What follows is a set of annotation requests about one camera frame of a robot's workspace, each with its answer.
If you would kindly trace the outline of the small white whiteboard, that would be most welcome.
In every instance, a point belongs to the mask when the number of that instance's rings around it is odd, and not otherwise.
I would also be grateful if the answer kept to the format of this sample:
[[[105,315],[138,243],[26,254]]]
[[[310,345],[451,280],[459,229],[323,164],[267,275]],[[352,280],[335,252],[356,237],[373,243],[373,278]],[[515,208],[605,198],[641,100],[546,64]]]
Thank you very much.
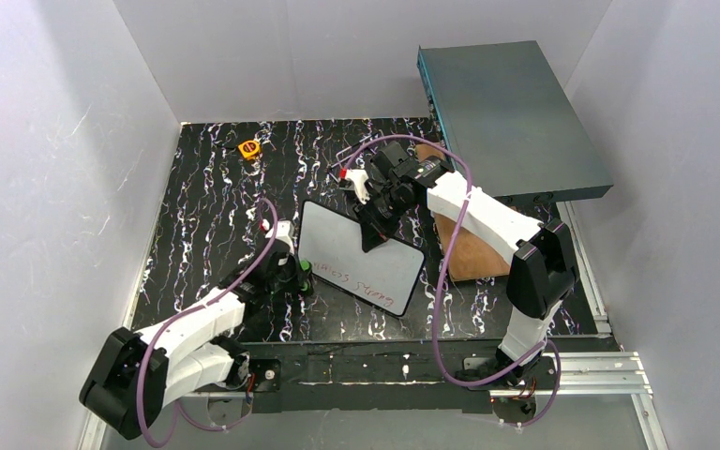
[[[407,310],[426,258],[396,238],[365,252],[358,222],[312,200],[302,204],[298,254],[314,276],[396,317]]]

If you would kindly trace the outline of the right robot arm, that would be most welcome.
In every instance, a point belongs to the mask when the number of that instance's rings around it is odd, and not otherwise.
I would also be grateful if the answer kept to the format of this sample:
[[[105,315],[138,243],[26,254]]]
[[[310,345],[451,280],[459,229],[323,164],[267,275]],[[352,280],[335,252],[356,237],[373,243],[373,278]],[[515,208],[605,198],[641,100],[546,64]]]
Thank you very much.
[[[409,210],[422,204],[450,218],[455,226],[444,252],[451,258],[458,235],[466,230],[509,261],[506,295],[512,314],[497,348],[494,366],[474,375],[450,374],[443,363],[437,336],[431,338],[438,368],[445,380],[476,388],[510,376],[518,383],[550,344],[548,328],[563,300],[579,281],[578,260],[569,227],[558,218],[543,223],[520,214],[488,196],[473,183],[469,166],[435,142],[421,143],[436,155],[419,160],[400,145],[403,135],[375,139],[380,147],[370,160],[382,176],[373,181],[354,161],[370,145],[360,145],[340,170],[339,187],[346,193],[369,253],[397,232]]]

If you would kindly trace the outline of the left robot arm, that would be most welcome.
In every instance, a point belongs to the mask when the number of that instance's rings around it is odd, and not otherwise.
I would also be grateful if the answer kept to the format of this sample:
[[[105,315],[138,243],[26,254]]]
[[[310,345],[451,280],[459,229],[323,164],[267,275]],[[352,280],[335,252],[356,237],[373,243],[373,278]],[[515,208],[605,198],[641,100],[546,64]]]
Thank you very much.
[[[270,238],[264,248],[170,319],[112,331],[82,385],[84,408],[133,440],[165,407],[203,386],[252,389],[249,351],[230,333],[267,302],[313,292],[312,265],[291,244]]]

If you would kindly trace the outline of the green bone-shaped eraser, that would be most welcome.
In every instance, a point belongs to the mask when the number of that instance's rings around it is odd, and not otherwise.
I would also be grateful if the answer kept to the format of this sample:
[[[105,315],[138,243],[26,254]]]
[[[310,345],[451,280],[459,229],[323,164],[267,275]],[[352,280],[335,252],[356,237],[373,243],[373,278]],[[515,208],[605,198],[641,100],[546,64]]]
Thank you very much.
[[[314,292],[312,281],[312,264],[304,259],[299,261],[299,292],[304,296],[311,296]]]

